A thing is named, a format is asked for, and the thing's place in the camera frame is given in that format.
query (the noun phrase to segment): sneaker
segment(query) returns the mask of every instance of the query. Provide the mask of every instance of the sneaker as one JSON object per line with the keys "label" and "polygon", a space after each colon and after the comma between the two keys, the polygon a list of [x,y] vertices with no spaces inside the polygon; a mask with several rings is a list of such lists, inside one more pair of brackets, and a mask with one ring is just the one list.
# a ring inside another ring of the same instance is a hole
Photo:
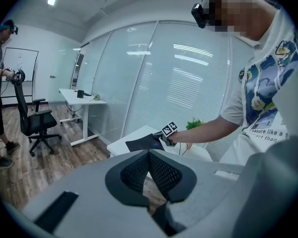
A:
{"label": "sneaker", "polygon": [[8,169],[11,168],[14,164],[14,161],[12,159],[8,159],[5,157],[1,157],[0,159],[0,168],[1,169]]}
{"label": "sneaker", "polygon": [[16,150],[20,147],[20,144],[15,143],[14,141],[9,141],[5,147],[6,147],[6,153],[11,154],[14,150]]}

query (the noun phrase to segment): white desk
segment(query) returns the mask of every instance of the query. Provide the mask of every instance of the white desk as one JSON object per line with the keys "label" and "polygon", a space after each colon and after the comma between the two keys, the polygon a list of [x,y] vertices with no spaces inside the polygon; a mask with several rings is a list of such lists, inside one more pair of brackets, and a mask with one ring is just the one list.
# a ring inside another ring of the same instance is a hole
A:
{"label": "white desk", "polygon": [[[129,153],[130,151],[126,145],[126,141],[136,140],[156,132],[158,132],[157,129],[145,125],[144,127],[141,127],[140,129],[134,131],[133,133],[117,140],[116,142],[107,146],[107,150],[110,151],[110,157]],[[180,144],[177,144],[175,147],[170,147],[167,146],[162,140],[160,140],[160,142],[162,143],[162,146],[166,152],[179,154]],[[182,155],[185,150],[186,144],[182,143],[180,155]],[[197,145],[193,145],[192,148],[190,150],[187,150],[183,156],[187,158],[200,159],[203,161],[212,161],[208,151]]]}
{"label": "white desk", "polygon": [[[89,105],[100,105],[100,104],[106,104],[104,101],[95,101],[93,100],[93,96],[85,96],[83,98],[78,98],[77,97],[77,90],[72,90],[72,89],[59,89],[60,93],[64,96],[65,101],[69,105],[83,105],[83,139],[80,139],[78,141],[72,142],[71,146],[75,146],[81,143],[84,143],[86,141],[89,141],[93,138],[98,137],[97,134],[88,137],[87,136],[87,126],[88,126],[88,111],[89,111]],[[73,121],[75,119],[79,118],[71,118],[71,114],[69,115],[68,119],[60,120],[60,123],[64,123],[67,121]]]}

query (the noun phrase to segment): chair base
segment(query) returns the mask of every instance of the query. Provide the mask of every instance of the chair base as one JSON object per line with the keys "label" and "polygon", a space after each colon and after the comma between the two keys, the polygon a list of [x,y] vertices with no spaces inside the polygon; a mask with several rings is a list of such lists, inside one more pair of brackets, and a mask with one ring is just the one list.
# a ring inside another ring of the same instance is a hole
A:
{"label": "chair base", "polygon": [[34,144],[32,145],[29,153],[31,154],[32,157],[35,156],[34,152],[33,152],[33,149],[35,147],[37,147],[37,145],[40,143],[40,142],[43,142],[47,148],[50,149],[50,154],[54,154],[54,150],[53,148],[48,144],[48,142],[46,141],[47,138],[51,138],[51,137],[58,137],[59,139],[62,138],[62,136],[60,136],[59,134],[47,134],[46,130],[43,132],[43,133],[39,133],[39,135],[36,135],[36,136],[30,136],[29,137],[29,142],[32,143],[32,139],[37,139]]}

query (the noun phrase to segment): white wall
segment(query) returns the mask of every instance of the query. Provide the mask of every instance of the white wall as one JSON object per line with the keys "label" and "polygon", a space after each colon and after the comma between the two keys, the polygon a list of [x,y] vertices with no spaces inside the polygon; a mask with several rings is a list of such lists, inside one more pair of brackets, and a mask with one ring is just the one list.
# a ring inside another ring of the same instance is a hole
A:
{"label": "white wall", "polygon": [[88,31],[83,43],[131,24],[156,20],[195,22],[191,9],[201,0],[142,0],[127,5],[97,21]]}
{"label": "white wall", "polygon": [[[81,44],[64,36],[26,25],[19,27],[18,35],[11,35],[11,38],[3,45],[4,54],[6,48],[20,48],[38,51],[38,58],[35,65],[33,82],[33,99],[44,98],[49,100],[49,85],[51,72],[55,71],[59,61],[59,49],[62,43],[71,43],[73,48],[79,48]],[[16,103],[16,98],[3,99],[4,104]]]}

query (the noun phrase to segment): wooden floor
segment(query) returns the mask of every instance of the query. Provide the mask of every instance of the wooden floor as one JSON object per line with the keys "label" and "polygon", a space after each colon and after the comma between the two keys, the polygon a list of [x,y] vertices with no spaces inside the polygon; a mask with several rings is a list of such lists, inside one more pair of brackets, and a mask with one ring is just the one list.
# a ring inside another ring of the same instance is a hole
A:
{"label": "wooden floor", "polygon": [[[29,114],[34,111],[28,107]],[[67,122],[60,124],[59,120],[68,117],[65,105],[40,106],[40,110],[51,109],[53,117],[58,121],[57,126],[48,129],[48,133],[60,134],[63,138],[49,138],[48,142],[55,150],[54,155],[43,143],[34,150],[35,157],[31,157],[31,147],[28,138],[20,131],[19,112],[17,107],[3,108],[3,123],[9,140],[20,143],[20,148],[12,154],[14,165],[10,169],[0,170],[0,195],[2,199],[18,210],[49,184],[54,183],[68,172],[97,161],[109,158],[106,145],[99,139],[90,140],[84,144],[71,147],[70,143],[82,138],[82,123]],[[5,148],[0,149],[5,155]],[[154,182],[147,178],[144,184],[144,195],[150,201],[150,213],[165,202]]]}

